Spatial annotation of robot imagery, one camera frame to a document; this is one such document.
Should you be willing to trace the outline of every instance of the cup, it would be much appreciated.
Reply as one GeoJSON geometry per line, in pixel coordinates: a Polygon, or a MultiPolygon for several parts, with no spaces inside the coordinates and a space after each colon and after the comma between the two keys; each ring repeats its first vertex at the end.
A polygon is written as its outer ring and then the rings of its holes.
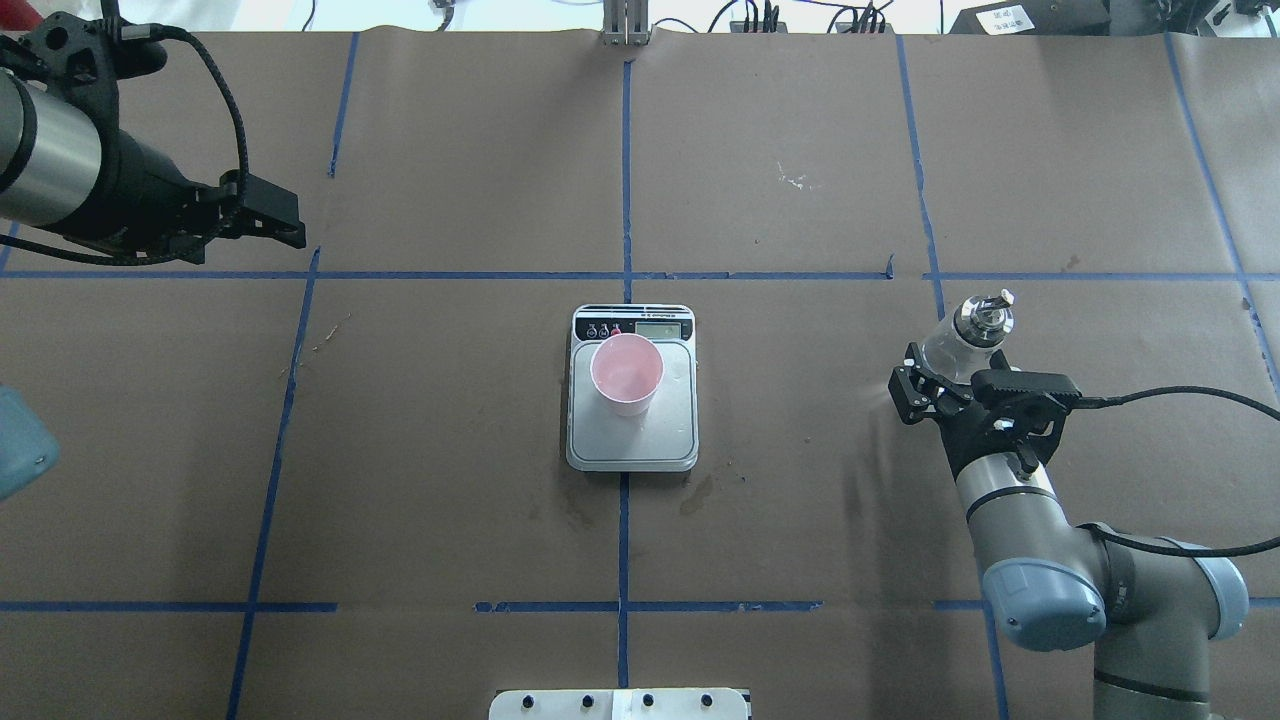
{"type": "Polygon", "coordinates": [[[635,333],[611,336],[591,357],[591,384],[622,416],[649,409],[653,393],[662,384],[662,352],[649,338],[635,333]]]}

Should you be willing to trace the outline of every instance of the sticker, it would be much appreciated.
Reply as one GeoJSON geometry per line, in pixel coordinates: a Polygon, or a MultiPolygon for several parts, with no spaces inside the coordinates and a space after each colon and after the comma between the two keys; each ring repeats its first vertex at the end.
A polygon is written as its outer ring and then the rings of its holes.
{"type": "Polygon", "coordinates": [[[977,13],[975,17],[987,35],[1011,35],[1024,29],[1036,29],[1036,24],[1027,17],[1027,10],[1021,5],[996,8],[977,13]]]}

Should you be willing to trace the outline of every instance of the blue joint cap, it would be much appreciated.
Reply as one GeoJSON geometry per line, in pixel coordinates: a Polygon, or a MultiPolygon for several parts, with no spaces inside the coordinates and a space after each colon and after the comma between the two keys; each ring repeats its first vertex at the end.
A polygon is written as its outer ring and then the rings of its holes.
{"type": "Polygon", "coordinates": [[[1010,557],[982,575],[996,624],[1018,647],[1074,650],[1107,629],[1102,596],[1084,575],[1050,560],[1010,557]]]}
{"type": "Polygon", "coordinates": [[[44,475],[58,454],[58,441],[18,391],[0,386],[0,500],[44,475]]]}
{"type": "MultiPolygon", "coordinates": [[[[1178,541],[1174,538],[1160,538],[1169,541],[1183,550],[1207,550],[1203,544],[1178,541]]],[[[1249,614],[1249,588],[1244,584],[1244,575],[1226,557],[1196,557],[1213,588],[1213,597],[1217,598],[1217,629],[1208,637],[1211,641],[1225,641],[1240,632],[1244,626],[1244,616],[1249,614]]]]}

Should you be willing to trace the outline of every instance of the white bracket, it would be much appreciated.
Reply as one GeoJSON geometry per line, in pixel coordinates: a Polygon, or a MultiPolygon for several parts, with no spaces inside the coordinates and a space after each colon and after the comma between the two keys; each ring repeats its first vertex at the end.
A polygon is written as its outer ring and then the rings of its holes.
{"type": "Polygon", "coordinates": [[[604,0],[605,45],[649,45],[649,0],[604,0]]]}
{"type": "Polygon", "coordinates": [[[507,691],[489,720],[751,720],[751,696],[732,688],[507,691]]]}

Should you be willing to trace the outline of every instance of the digital scale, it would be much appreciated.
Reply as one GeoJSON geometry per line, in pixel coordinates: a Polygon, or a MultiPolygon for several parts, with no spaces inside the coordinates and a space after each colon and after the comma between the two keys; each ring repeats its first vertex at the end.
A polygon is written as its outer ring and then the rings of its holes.
{"type": "Polygon", "coordinates": [[[698,354],[684,305],[584,305],[568,346],[564,456],[590,473],[684,473],[698,462],[698,354]],[[614,331],[648,337],[662,352],[662,384],[649,410],[614,414],[591,384],[591,357],[614,331]]]}

